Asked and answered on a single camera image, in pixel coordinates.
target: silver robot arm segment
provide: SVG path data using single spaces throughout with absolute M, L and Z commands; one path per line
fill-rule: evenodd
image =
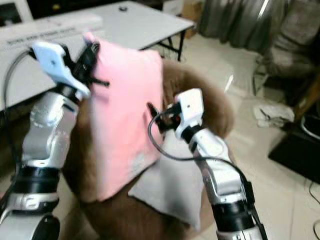
M 204 113 L 202 92 L 191 89 L 175 98 L 179 105 L 180 123 L 175 135 L 185 140 L 193 156 L 197 158 L 203 182 L 212 206 L 219 240 L 267 240 L 263 224 L 254 207 L 254 195 L 250 182 L 222 161 L 231 163 L 228 146 L 209 129 L 201 127 Z
M 33 57 L 57 87 L 31 110 L 21 168 L 0 216 L 1 240 L 58 239 L 60 223 L 52 211 L 59 202 L 60 170 L 69 151 L 78 105 L 90 96 L 84 83 L 90 79 L 98 50 L 97 43 L 92 43 L 74 63 L 66 47 L 43 41 L 33 44 Z

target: brown fur cushion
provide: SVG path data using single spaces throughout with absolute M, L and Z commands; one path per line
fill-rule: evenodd
M 163 61 L 164 108 L 174 102 L 176 94 L 192 88 L 202 89 L 205 108 L 203 124 L 218 136 L 226 137 L 233 127 L 234 117 L 224 93 L 209 84 L 208 80 L 193 69 L 178 62 Z M 103 202 L 96 201 L 96 159 L 89 111 L 88 102 L 84 101 L 80 106 L 77 124 L 72 131 L 63 174 L 93 228 L 102 238 L 112 240 L 185 239 L 188 225 L 128 197 L 128 191 L 139 176 L 114 197 Z M 205 192 L 202 196 L 201 216 L 201 226 L 208 227 L 212 224 L 211 207 Z

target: white cloth on floor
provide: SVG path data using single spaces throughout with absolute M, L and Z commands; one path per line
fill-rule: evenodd
M 253 113 L 260 128 L 281 128 L 285 123 L 295 120 L 294 111 L 281 104 L 256 105 L 253 107 Z
M 166 133 L 162 147 L 171 155 L 192 157 L 188 145 L 178 140 L 173 131 Z M 202 174 L 194 161 L 177 161 L 162 155 L 142 174 L 128 195 L 199 231 L 203 187 Z

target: pink cloth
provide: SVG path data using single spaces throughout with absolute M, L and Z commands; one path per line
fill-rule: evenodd
M 91 34 L 86 38 L 100 43 L 94 77 L 110 82 L 109 88 L 94 84 L 91 91 L 97 199 L 103 201 L 159 158 L 148 138 L 147 102 L 162 108 L 163 63 L 153 50 L 125 49 Z M 161 144 L 156 126 L 152 134 Z

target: white desk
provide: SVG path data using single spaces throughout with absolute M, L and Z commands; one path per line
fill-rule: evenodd
M 120 11 L 119 7 L 126 7 L 127 11 Z M 64 15 L 68 16 L 68 14 L 86 12 L 101 16 L 103 18 L 106 39 L 126 48 L 146 49 L 173 35 L 181 33 L 178 49 L 166 46 L 178 53 L 178 60 L 182 52 L 184 33 L 194 25 L 192 21 L 175 17 L 132 1 L 87 8 L 72 13 L 65 13 Z M 26 80 L 26 76 L 29 75 L 32 75 L 33 78 Z M 3 81 L 3 79 L 0 79 L 1 102 Z M 15 72 L 15 79 L 8 89 L 8 105 L 9 107 L 17 105 L 54 86 L 54 83 L 44 76 L 39 68 L 36 71 L 28 72 L 27 64 L 21 67 L 18 66 Z
M 119 7 L 127 7 L 127 11 L 120 11 Z M 117 2 L 77 12 L 86 11 L 103 18 L 108 41 L 138 50 L 150 47 L 194 25 L 190 20 L 133 1 Z

